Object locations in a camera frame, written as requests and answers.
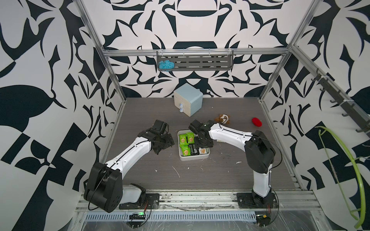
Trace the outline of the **white storage box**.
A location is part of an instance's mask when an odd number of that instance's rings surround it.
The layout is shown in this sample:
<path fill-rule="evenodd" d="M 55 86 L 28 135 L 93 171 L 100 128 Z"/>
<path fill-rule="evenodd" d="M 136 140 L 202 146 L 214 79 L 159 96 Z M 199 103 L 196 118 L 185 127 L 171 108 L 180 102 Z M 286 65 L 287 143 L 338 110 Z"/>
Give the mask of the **white storage box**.
<path fill-rule="evenodd" d="M 181 161 L 203 160 L 210 155 L 210 148 L 199 148 L 195 141 L 198 137 L 191 130 L 180 130 L 177 133 L 178 151 Z"/>

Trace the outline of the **white cookie packet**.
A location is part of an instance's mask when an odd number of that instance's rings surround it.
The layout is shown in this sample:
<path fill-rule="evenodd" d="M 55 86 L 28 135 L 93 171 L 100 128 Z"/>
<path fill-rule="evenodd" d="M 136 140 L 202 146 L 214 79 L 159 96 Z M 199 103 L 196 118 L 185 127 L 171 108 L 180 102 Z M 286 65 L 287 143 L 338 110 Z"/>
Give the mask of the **white cookie packet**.
<path fill-rule="evenodd" d="M 209 154 L 209 149 L 208 149 L 208 148 L 200 148 L 200 149 L 199 149 L 199 154 L 200 154 L 200 155 L 206 155 L 206 154 Z"/>

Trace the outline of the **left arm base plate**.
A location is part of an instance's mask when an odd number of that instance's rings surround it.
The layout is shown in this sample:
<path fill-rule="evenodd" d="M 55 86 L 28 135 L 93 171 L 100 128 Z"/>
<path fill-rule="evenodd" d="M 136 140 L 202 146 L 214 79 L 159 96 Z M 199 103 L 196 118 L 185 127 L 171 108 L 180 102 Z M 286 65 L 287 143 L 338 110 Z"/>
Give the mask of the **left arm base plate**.
<path fill-rule="evenodd" d="M 131 210 L 131 209 L 158 209 L 160 202 L 159 193 L 146 193 L 139 197 L 135 203 L 119 204 L 120 210 Z"/>

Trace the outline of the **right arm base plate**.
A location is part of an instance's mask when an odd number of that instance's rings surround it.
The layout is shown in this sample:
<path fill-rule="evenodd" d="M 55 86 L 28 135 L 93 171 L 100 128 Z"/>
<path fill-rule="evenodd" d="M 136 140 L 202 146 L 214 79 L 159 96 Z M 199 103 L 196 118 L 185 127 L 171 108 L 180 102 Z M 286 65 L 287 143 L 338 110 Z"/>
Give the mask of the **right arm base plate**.
<path fill-rule="evenodd" d="M 278 208 L 276 195 L 272 192 L 269 192 L 266 197 L 261 197 L 254 192 L 237 193 L 236 196 L 239 208 Z"/>

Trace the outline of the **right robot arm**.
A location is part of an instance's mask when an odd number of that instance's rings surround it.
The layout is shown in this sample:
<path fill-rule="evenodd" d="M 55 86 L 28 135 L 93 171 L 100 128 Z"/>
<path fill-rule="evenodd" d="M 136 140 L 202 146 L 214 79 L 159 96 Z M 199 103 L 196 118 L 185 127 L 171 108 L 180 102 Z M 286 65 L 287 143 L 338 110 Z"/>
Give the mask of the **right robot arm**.
<path fill-rule="evenodd" d="M 252 194 L 266 198 L 271 193 L 270 176 L 276 151 L 263 132 L 238 131 L 212 120 L 206 123 L 194 120 L 189 129 L 196 135 L 198 148 L 212 148 L 214 141 L 219 140 L 243 150 L 253 170 Z"/>

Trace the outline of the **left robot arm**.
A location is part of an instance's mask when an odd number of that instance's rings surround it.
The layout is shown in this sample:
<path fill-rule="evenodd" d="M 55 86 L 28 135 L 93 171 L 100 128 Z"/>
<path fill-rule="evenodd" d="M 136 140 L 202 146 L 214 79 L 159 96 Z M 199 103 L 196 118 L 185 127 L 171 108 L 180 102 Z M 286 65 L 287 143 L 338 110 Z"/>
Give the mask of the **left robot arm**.
<path fill-rule="evenodd" d="M 123 185 L 125 175 L 144 155 L 151 151 L 158 155 L 161 150 L 173 145 L 169 125 L 156 120 L 151 128 L 140 132 L 115 158 L 93 165 L 83 195 L 84 200 L 108 213 L 121 204 L 141 207 L 146 203 L 146 189 L 133 183 Z"/>

